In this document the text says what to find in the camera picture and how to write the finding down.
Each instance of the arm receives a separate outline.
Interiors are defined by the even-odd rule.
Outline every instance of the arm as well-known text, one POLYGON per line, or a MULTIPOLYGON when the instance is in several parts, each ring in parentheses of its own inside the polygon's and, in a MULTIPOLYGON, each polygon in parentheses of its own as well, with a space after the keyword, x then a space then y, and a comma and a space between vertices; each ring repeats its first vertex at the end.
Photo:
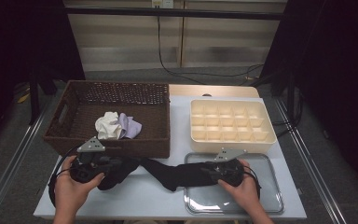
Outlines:
MULTIPOLYGON (((240 162, 244 166, 249 167, 249 163, 247 161, 240 162)), ((244 167, 244 169, 246 172, 250 172, 247 168, 244 167)), ((236 188, 232 187, 223 180, 219 180, 219 185, 231 194, 237 204, 249 214, 254 224, 273 223, 265 212, 260 201, 258 201, 255 181, 250 176, 244 175, 242 183, 236 188)))
MULTIPOLYGON (((69 169, 75 156, 66 159, 62 170, 69 169)), ((72 179, 69 171, 62 172, 56 182, 56 213, 54 224, 74 223, 77 210, 84 204, 89 192, 103 180, 103 174, 98 174, 90 182, 82 184, 72 179)))

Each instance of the wicker basket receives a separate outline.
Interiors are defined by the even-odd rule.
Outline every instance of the wicker basket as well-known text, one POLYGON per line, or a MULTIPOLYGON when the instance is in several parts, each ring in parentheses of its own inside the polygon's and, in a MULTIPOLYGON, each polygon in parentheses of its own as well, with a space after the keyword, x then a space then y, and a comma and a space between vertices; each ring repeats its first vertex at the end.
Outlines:
POLYGON ((108 156, 168 158, 168 84, 69 81, 43 136, 60 155, 96 136, 95 121, 106 111, 125 113, 142 124, 134 139, 101 140, 108 156))

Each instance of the silver tray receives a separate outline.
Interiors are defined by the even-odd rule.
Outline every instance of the silver tray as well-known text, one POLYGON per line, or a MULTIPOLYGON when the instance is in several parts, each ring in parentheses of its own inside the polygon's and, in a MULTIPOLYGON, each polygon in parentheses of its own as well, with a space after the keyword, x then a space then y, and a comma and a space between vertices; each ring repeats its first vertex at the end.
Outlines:
MULTIPOLYGON (((217 154, 189 153, 185 163, 213 161, 217 154)), ((284 210, 282 195, 278 187, 272 164, 264 154, 249 153, 239 156, 255 171, 260 190, 260 202, 269 214, 280 214, 284 210)), ((234 199, 219 185, 185 188, 185 203, 192 214, 246 214, 234 199)))

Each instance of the crumpled cloth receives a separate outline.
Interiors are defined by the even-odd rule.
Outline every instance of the crumpled cloth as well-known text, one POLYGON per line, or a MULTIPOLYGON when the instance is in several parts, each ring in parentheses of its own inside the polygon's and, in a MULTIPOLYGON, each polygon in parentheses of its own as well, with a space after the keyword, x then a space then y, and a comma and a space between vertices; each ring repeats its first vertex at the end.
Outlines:
POLYGON ((118 116, 117 112, 105 112, 103 117, 95 121, 95 129, 98 139, 134 138, 142 130, 142 124, 124 113, 118 116))
POLYGON ((119 138, 134 138, 142 130, 142 124, 133 120, 133 117, 127 117, 124 113, 121 113, 118 117, 118 123, 122 128, 119 138))
POLYGON ((105 112, 104 116, 95 121, 95 129, 98 132, 98 139, 118 139, 121 134, 121 125, 117 123, 117 112, 105 112))

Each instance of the black curtain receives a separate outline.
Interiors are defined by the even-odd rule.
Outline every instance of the black curtain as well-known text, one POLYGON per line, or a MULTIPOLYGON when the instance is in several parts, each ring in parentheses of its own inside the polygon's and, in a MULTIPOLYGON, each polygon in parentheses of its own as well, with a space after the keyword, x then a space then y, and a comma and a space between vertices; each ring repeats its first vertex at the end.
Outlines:
POLYGON ((272 91, 280 94, 293 74, 306 102, 358 173, 358 0, 288 4, 286 13, 303 14, 305 23, 280 23, 263 75, 287 71, 272 79, 272 91))
POLYGON ((51 79, 84 79, 62 9, 60 0, 0 1, 0 119, 12 100, 13 87, 28 81, 30 74, 42 87, 51 79))

